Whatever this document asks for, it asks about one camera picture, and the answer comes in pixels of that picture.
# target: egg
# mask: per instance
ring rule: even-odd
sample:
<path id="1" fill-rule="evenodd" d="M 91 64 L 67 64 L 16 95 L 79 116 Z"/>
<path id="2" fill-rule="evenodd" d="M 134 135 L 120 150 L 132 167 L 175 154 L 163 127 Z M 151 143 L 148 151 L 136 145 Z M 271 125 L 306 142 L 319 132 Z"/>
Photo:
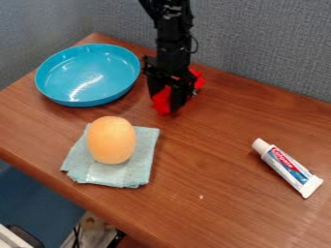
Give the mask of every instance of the egg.
<path id="1" fill-rule="evenodd" d="M 120 164 L 135 152 L 136 132 L 127 119 L 106 116 L 88 129 L 87 146 L 96 161 Z"/>

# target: gray wall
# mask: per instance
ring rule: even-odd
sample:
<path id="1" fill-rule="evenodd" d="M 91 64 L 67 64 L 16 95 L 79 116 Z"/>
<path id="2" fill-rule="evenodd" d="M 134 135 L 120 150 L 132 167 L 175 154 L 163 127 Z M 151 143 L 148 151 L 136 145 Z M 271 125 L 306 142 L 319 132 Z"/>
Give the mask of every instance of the gray wall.
<path id="1" fill-rule="evenodd" d="M 331 1 L 191 4 L 194 61 L 331 102 Z M 92 31 L 155 47 L 139 0 L 0 0 L 0 88 Z"/>
<path id="2" fill-rule="evenodd" d="M 191 0 L 192 60 L 331 102 L 330 0 Z M 94 30 L 155 47 L 152 23 L 134 0 L 90 6 Z"/>
<path id="3" fill-rule="evenodd" d="M 87 0 L 0 0 L 0 89 L 92 32 Z"/>

